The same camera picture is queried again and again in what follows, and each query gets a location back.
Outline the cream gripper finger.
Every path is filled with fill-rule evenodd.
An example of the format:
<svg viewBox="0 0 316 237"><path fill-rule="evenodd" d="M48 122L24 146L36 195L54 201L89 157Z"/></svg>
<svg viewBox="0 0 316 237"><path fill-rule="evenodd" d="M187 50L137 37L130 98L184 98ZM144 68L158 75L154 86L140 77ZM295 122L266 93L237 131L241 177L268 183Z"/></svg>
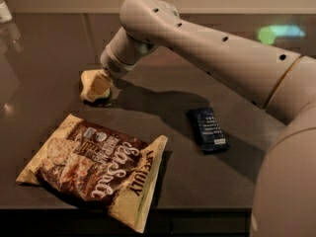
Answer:
<svg viewBox="0 0 316 237"><path fill-rule="evenodd" d="M112 78L104 71L97 71L92 77L90 89L94 93L105 93L113 85Z"/></svg>

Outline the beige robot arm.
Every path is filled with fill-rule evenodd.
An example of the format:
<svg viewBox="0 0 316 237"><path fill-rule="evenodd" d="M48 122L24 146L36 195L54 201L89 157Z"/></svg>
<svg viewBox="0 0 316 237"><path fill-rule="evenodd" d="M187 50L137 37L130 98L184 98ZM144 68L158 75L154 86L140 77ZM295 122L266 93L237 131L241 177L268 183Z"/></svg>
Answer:
<svg viewBox="0 0 316 237"><path fill-rule="evenodd" d="M250 237L316 237L316 59L186 22L160 0L124 0L119 21L100 58L112 76L165 46L285 123L259 172Z"/></svg>

